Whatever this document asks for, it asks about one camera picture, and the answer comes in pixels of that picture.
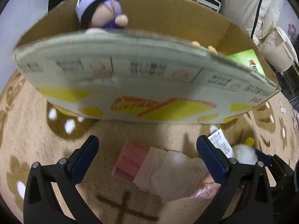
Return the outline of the pink tissue pack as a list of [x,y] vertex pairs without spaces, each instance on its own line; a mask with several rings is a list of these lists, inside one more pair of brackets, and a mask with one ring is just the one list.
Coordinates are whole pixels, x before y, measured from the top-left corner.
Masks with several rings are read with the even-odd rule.
[[127,141],[117,158],[112,175],[161,198],[211,199],[221,185],[210,175],[200,158]]

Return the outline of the green tissue pack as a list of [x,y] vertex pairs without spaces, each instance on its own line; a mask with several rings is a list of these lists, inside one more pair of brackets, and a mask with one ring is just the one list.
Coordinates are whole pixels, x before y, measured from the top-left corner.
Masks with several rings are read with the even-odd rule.
[[265,76],[265,72],[253,49],[231,54],[227,56],[227,58],[235,61],[239,65],[255,71],[256,73],[259,73],[262,76]]

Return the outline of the purple haired doll plush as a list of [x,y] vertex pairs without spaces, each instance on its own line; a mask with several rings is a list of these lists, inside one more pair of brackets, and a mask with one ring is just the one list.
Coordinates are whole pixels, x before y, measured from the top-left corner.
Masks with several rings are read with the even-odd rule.
[[78,0],[75,12],[84,29],[124,29],[129,22],[118,0]]

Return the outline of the cardboard box with yellow print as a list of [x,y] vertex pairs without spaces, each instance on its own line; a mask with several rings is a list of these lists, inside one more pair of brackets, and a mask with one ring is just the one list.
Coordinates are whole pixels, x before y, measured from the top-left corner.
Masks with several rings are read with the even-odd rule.
[[[119,0],[125,29],[89,31],[67,0],[12,51],[20,73],[54,106],[87,118],[227,123],[276,95],[277,79],[236,24],[188,0]],[[217,54],[195,47],[213,46]],[[265,76],[227,58],[253,49]]]

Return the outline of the yellow plush toy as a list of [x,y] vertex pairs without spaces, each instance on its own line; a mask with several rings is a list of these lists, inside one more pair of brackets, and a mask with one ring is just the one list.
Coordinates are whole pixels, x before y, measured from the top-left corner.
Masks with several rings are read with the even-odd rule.
[[205,50],[208,50],[210,52],[213,52],[213,53],[217,54],[217,51],[216,51],[216,49],[213,46],[204,47],[204,46],[200,45],[197,41],[191,42],[191,45],[195,46],[195,47],[199,47],[199,48],[205,49]]

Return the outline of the black and white plush keychain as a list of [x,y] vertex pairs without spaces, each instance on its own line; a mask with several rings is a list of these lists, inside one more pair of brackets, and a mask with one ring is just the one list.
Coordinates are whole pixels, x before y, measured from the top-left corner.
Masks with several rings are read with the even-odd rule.
[[247,138],[245,143],[232,147],[233,157],[241,164],[254,165],[258,162],[258,156],[255,152],[254,139]]

